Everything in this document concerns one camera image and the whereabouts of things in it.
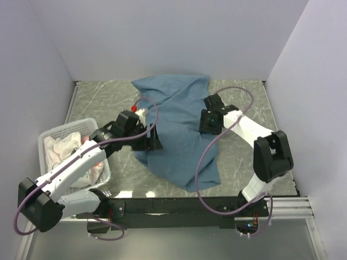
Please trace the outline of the blue fabric pillowcase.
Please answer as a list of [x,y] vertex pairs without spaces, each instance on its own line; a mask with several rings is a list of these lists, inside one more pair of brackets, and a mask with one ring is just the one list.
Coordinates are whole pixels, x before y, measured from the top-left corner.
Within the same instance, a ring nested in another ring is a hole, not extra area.
[[147,124],[156,124],[162,150],[136,152],[151,173],[194,192],[221,183],[214,136],[201,134],[201,111],[209,96],[207,75],[167,74],[133,80],[141,93],[139,108],[147,108]]

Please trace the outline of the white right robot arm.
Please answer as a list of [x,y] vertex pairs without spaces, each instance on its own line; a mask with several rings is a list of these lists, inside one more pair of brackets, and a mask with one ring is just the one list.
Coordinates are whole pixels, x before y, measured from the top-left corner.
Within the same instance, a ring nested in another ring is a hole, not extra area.
[[220,135],[223,129],[229,128],[253,149],[254,174],[239,193],[238,202],[239,212],[250,216],[257,209],[254,198],[269,191],[294,166],[287,135],[261,126],[233,105],[224,105],[218,94],[208,96],[204,103],[200,133]]

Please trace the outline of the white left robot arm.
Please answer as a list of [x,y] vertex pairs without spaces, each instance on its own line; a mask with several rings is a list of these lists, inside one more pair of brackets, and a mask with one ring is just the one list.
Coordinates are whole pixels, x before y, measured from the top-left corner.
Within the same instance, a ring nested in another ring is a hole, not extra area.
[[155,123],[146,125],[146,108],[124,110],[114,121],[95,130],[67,160],[45,175],[32,181],[23,179],[18,186],[18,208],[34,225],[35,230],[47,232],[62,218],[90,213],[101,218],[108,212],[107,198],[96,188],[73,194],[67,190],[88,170],[106,160],[123,146],[134,151],[163,148]]

